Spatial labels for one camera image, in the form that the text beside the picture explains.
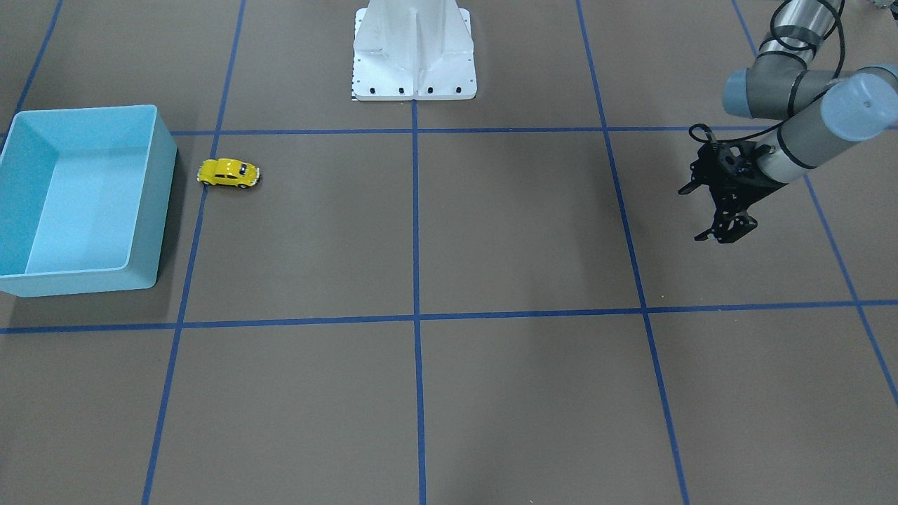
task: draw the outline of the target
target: light blue box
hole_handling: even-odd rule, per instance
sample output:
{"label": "light blue box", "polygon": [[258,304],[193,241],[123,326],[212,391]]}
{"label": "light blue box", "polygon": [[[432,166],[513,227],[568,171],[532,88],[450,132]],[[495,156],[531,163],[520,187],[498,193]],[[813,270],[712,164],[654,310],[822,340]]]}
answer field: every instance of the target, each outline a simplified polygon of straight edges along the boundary
{"label": "light blue box", "polygon": [[153,105],[16,114],[0,154],[0,290],[150,288],[176,151]]}

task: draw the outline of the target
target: yellow toy car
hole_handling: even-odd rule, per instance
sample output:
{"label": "yellow toy car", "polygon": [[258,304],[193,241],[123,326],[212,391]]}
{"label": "yellow toy car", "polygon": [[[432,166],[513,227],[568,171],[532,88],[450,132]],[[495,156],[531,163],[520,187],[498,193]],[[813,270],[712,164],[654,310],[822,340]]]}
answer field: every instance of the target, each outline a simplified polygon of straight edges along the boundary
{"label": "yellow toy car", "polygon": [[255,186],[260,176],[259,167],[254,164],[231,158],[219,158],[203,162],[197,172],[197,181],[206,186],[237,186],[246,189]]}

